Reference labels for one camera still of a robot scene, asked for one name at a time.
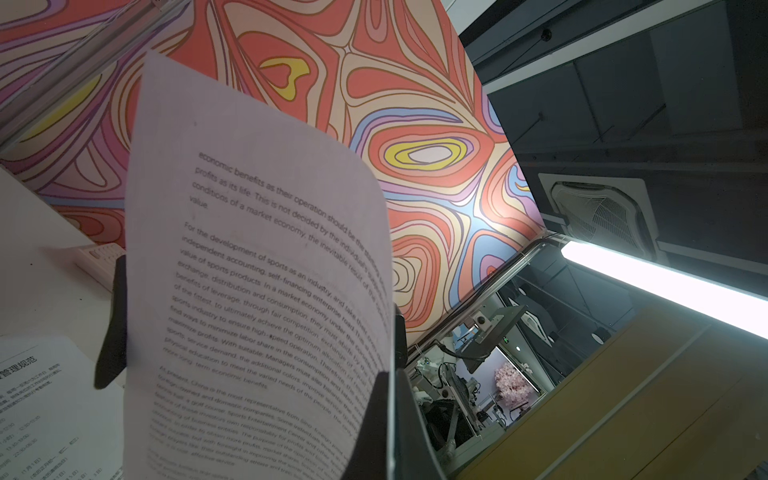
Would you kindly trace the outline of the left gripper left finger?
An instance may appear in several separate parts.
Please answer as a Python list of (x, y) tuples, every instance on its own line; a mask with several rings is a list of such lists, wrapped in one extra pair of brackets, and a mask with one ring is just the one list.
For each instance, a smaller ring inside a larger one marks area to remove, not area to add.
[(128, 282), (126, 256), (115, 264), (110, 318), (94, 372), (94, 388), (103, 390), (111, 385), (127, 367)]

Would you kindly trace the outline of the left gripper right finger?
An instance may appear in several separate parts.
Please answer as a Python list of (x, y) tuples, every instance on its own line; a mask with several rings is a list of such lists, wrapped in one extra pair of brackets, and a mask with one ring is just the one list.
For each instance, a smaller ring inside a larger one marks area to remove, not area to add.
[(406, 322), (394, 309), (393, 364), (377, 375), (344, 479), (443, 479), (405, 367)]

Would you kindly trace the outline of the printed English text sheet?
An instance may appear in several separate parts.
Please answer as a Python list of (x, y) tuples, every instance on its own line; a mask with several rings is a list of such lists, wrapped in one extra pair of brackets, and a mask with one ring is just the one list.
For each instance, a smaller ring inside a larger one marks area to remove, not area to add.
[(338, 479), (393, 350), (370, 168), (145, 58), (125, 198), (129, 479)]

